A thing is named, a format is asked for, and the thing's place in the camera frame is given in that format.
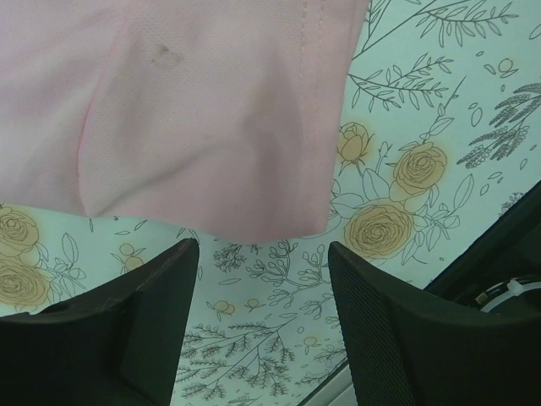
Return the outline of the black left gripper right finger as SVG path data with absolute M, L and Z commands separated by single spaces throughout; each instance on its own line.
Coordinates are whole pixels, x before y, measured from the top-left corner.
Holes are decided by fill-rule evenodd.
M 330 245 L 328 262 L 361 405 L 537 405 L 540 314 L 483 312 Z

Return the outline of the pink t shirt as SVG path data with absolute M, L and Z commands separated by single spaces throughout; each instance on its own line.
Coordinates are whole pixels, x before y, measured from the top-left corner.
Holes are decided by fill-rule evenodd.
M 2 2 L 2 201 L 239 243 L 324 232 L 368 6 Z

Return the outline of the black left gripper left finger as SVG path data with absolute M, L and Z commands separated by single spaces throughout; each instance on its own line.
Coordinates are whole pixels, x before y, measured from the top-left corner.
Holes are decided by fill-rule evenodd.
M 199 266 L 184 239 L 37 314 L 1 320 L 4 405 L 168 405 Z

